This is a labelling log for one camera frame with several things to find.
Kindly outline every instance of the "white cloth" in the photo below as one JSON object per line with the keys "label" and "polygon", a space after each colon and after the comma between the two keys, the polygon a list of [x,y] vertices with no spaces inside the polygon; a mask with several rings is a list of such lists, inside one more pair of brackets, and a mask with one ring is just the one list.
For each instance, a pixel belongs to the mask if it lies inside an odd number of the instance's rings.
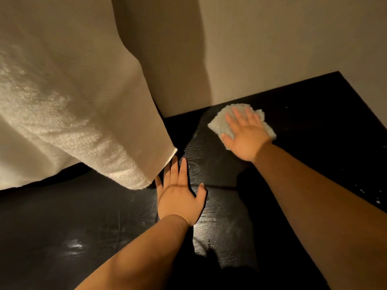
{"label": "white cloth", "polygon": [[218,114],[215,116],[214,119],[210,123],[208,123],[208,128],[214,131],[222,140],[220,135],[222,133],[227,134],[230,136],[232,139],[235,138],[234,132],[230,129],[230,126],[228,125],[226,121],[226,114],[229,114],[231,117],[235,119],[235,115],[233,113],[233,107],[236,107],[237,110],[242,114],[242,116],[246,117],[246,112],[244,109],[248,107],[251,112],[255,112],[258,114],[259,118],[262,121],[262,124],[267,131],[267,133],[270,135],[271,139],[274,140],[277,138],[277,135],[274,133],[274,130],[268,125],[268,123],[265,122],[265,112],[262,111],[261,109],[259,110],[253,110],[253,108],[249,104],[231,104],[227,105],[223,109],[221,109]]}
{"label": "white cloth", "polygon": [[130,189],[175,154],[110,0],[0,0],[0,189],[77,162]]}

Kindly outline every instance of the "forearm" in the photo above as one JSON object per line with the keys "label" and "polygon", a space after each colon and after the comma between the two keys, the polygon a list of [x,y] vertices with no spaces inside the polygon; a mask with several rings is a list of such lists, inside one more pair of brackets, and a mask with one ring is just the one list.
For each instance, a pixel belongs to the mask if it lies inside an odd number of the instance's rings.
{"label": "forearm", "polygon": [[387,214],[272,144],[254,165],[332,288],[385,286]]}
{"label": "forearm", "polygon": [[76,290],[157,289],[179,251],[188,224],[168,215],[114,255]]}

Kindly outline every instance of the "person's right arm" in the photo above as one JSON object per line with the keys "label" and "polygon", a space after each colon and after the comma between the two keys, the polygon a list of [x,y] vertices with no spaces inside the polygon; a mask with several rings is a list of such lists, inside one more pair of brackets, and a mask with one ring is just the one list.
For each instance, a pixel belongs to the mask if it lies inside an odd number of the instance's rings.
{"label": "person's right arm", "polygon": [[273,145],[248,109],[234,113],[223,142],[262,174],[329,286],[387,289],[387,214]]}

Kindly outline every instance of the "dark wooden floor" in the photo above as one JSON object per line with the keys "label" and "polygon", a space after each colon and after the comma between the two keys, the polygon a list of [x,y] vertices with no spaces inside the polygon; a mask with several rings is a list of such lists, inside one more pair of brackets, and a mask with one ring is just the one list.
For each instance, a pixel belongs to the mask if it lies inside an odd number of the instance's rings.
{"label": "dark wooden floor", "polygon": [[[232,102],[263,109],[276,145],[387,211],[387,131],[338,72]],[[327,288],[265,181],[208,129],[229,103],[165,119],[192,189],[208,189],[170,288]],[[152,186],[130,191],[82,164],[2,191],[0,287],[73,289],[156,221]]]}

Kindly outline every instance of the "person's left hand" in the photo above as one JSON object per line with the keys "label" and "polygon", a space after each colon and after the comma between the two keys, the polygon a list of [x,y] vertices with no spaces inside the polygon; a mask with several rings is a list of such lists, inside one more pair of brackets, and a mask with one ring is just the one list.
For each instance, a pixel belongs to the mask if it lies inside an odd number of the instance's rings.
{"label": "person's left hand", "polygon": [[160,219],[169,214],[176,214],[185,219],[188,226],[193,226],[202,213],[207,192],[203,183],[199,185],[196,197],[188,189],[187,160],[181,160],[179,173],[177,156],[174,156],[172,166],[168,163],[164,168],[164,186],[159,176],[156,176],[155,182]]}

